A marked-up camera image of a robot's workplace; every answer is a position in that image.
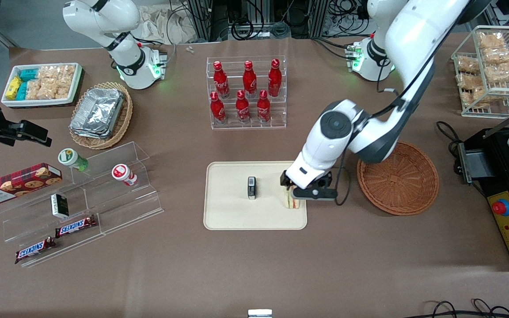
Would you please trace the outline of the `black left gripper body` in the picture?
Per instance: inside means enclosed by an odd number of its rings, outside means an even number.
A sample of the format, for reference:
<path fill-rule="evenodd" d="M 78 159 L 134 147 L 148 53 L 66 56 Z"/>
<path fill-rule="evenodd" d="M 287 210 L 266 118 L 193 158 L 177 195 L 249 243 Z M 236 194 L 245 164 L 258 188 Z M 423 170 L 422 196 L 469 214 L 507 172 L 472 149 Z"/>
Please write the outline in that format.
<path fill-rule="evenodd" d="M 308 190 L 312 188 L 328 189 L 333 181 L 331 172 L 325 173 L 325 175 L 315 178 L 310 181 L 305 187 L 296 184 L 290 177 L 287 176 L 286 170 L 280 175 L 280 186 L 293 186 L 293 189 Z"/>

